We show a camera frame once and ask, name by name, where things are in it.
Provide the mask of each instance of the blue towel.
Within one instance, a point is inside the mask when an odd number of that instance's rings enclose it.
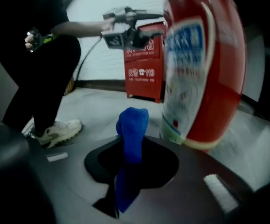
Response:
[[[148,125],[147,109],[127,108],[116,124],[118,135],[124,138],[124,165],[116,176],[117,208],[124,213],[140,192],[142,140]]]
[[[124,138],[124,157],[127,164],[142,163],[142,140],[148,125],[148,110],[127,108],[116,124],[118,135]]]

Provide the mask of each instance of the red fire extinguisher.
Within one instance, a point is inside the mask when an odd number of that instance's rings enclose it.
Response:
[[[233,0],[166,0],[166,91],[161,137],[210,150],[239,104],[246,66]]]

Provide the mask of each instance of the white sneaker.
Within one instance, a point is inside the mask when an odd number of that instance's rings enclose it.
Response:
[[[30,136],[32,134],[32,130],[34,128],[34,119],[33,117],[31,118],[31,120],[29,120],[29,122],[25,125],[25,127],[23,128],[22,130],[22,134],[27,137],[27,136]]]
[[[82,129],[81,121],[74,119],[66,123],[55,121],[53,126],[46,128],[41,137],[33,136],[44,148],[52,148],[56,144],[67,141],[75,137]]]

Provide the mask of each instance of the gray floor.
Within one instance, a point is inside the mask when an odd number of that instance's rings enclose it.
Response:
[[[116,135],[119,114],[128,107],[146,108],[146,135],[159,136],[162,104],[127,99],[124,92],[77,89],[62,99],[57,120],[80,119],[83,131],[66,144],[102,140]],[[254,190],[270,182],[270,123],[237,110],[220,144],[210,155],[241,176]]]

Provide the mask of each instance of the tiled wall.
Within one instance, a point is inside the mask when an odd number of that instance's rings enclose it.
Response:
[[[71,21],[100,21],[102,14],[114,7],[163,10],[164,0],[74,0],[68,8]],[[81,60],[98,38],[80,39]],[[124,80],[124,59],[121,50],[109,50],[102,40],[87,57],[79,80]]]
[[[265,72],[265,48],[262,31],[256,24],[244,28],[247,42],[247,69],[242,93],[258,102]]]

